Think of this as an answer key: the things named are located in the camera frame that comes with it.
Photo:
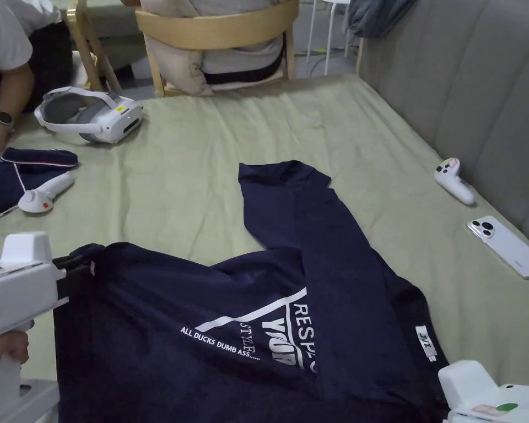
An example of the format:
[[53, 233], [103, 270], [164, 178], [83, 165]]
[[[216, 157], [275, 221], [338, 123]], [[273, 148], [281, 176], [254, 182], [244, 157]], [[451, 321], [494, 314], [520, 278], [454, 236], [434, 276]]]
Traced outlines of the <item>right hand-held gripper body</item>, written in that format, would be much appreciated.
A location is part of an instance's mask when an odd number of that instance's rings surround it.
[[477, 361], [439, 370], [450, 412], [446, 422], [529, 422], [529, 386], [497, 385]]

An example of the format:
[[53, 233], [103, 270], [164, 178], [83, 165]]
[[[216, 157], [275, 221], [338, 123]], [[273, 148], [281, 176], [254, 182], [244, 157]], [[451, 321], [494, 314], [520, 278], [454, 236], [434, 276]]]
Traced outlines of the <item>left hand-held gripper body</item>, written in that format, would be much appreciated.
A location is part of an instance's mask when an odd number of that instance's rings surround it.
[[[0, 258], [0, 335], [28, 331], [41, 314], [67, 303], [57, 282], [66, 271], [53, 263], [44, 232], [10, 234]], [[38, 422], [59, 402], [58, 383], [23, 379], [21, 365], [9, 355], [0, 360], [0, 422]]]

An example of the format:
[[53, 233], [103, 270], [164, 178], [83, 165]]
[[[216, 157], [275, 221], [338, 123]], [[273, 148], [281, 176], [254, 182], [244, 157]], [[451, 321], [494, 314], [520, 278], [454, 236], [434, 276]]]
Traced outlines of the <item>person's left hand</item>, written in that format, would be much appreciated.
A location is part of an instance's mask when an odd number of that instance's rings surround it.
[[23, 331], [10, 331], [0, 335], [0, 361], [8, 355], [14, 361], [24, 365], [29, 359], [29, 337]]

